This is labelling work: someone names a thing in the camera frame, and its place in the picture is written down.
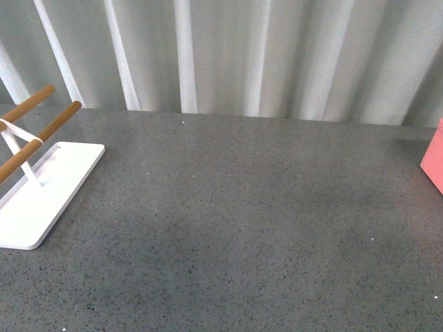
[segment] white bracket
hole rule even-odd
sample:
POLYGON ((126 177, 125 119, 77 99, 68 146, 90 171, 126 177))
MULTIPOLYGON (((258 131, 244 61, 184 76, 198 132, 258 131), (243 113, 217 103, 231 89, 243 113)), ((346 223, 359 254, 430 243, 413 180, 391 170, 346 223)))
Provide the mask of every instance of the white bracket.
MULTIPOLYGON (((31 133, 28 133, 26 130, 23 130, 20 127, 17 127, 16 125, 0 119, 1 122, 3 122, 6 125, 6 130, 1 132, 1 135, 6 141, 6 144, 9 146, 9 149, 11 152, 16 155, 20 151, 19 143, 17 143, 17 140, 15 139, 14 135, 24 139, 26 142, 30 142, 31 140, 39 140, 41 144, 43 145, 43 140, 38 138, 37 136, 32 135, 31 133)), ((29 162, 26 161, 22 166, 21 169, 26 175, 26 178, 28 178, 28 181, 33 183, 36 186, 41 187, 42 184, 39 182, 38 178, 32 171, 29 162)))

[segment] speckled stone surface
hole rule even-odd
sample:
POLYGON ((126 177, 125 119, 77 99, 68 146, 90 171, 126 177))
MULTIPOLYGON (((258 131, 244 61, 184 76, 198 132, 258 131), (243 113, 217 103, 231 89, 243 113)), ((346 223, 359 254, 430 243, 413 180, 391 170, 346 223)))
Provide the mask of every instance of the speckled stone surface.
POLYGON ((0 331, 442 331, 434 132, 81 110, 33 160, 107 150, 38 249, 0 249, 0 331))

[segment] wooden bar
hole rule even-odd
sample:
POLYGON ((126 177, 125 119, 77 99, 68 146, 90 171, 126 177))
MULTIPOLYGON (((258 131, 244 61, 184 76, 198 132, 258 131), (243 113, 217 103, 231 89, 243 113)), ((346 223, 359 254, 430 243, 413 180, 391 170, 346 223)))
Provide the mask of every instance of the wooden bar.
POLYGON ((67 109, 65 109, 58 117, 54 119, 50 124, 46 126, 45 129, 42 130, 41 133, 39 133, 37 136, 43 140, 43 142, 46 142, 62 125, 68 121, 71 116, 77 112, 80 107, 82 106, 82 103, 78 102, 77 100, 73 102, 67 109))
MULTIPOLYGON (((28 113, 31 109, 36 107, 38 104, 43 102, 47 97, 52 95, 55 92, 55 88, 52 85, 45 86, 42 90, 38 91, 34 95, 30 96, 27 100, 22 102, 20 105, 17 105, 15 108, 11 109, 7 114, 2 116, 3 120, 8 122, 14 122, 15 120, 20 119, 26 113, 28 113)), ((6 129, 6 124, 0 122, 0 132, 6 129)))
MULTIPOLYGON (((58 117, 54 119, 37 136, 43 142, 46 142, 62 125, 66 123, 82 106, 77 100, 65 109, 58 117)), ((0 184, 2 184, 17 168, 23 165, 40 147, 42 143, 39 140, 31 140, 23 149, 11 157, 3 166, 0 167, 0 184)))
POLYGON ((31 140, 17 154, 0 167, 0 184, 14 173, 17 168, 23 165, 42 146, 39 140, 31 140))

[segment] wooden dowel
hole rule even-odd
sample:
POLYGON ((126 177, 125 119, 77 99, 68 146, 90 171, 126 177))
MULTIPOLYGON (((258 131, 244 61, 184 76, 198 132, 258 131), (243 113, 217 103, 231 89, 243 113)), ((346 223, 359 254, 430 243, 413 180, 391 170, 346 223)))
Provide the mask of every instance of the wooden dowel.
POLYGON ((73 102, 62 114, 56 117, 54 121, 48 124, 48 126, 37 135, 38 138, 43 140, 43 142, 46 142, 62 125, 66 123, 66 121, 71 118, 71 116, 75 114, 75 112, 80 109, 81 106, 82 104, 77 100, 73 102))
MULTIPOLYGON (((47 97, 52 95, 55 91, 54 86, 47 85, 42 90, 38 91, 36 94, 30 96, 27 100, 22 102, 20 105, 11 109, 7 114, 2 116, 3 120, 8 122, 14 122, 15 120, 20 119, 26 113, 28 113, 31 109, 36 107, 38 104, 43 102, 47 97)), ((6 129, 6 124, 0 122, 0 132, 6 129)))
POLYGON ((17 154, 12 156, 10 160, 0 167, 0 184, 2 184, 9 176, 23 165, 38 149, 42 146, 39 140, 31 140, 17 154))
MULTIPOLYGON (((71 116, 77 112, 82 104, 78 101, 73 102, 58 117, 39 133, 38 138, 46 142, 62 125, 68 121, 71 116)), ((17 168, 23 165, 38 149, 42 146, 39 140, 31 140, 23 149, 11 157, 3 166, 0 167, 0 184, 2 184, 17 168)))

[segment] white strap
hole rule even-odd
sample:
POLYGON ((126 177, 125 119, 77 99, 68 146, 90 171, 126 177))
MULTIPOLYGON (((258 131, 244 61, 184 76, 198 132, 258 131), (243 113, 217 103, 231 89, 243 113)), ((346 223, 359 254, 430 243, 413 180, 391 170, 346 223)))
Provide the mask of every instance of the white strap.
POLYGON ((20 138, 24 139, 27 142, 30 142, 31 140, 38 140, 43 145, 43 140, 40 137, 34 136, 31 133, 28 133, 26 130, 23 130, 20 127, 17 127, 15 124, 12 124, 4 119, 0 118, 0 121, 3 122, 7 126, 7 131, 10 133, 13 133, 16 136, 19 136, 20 138))

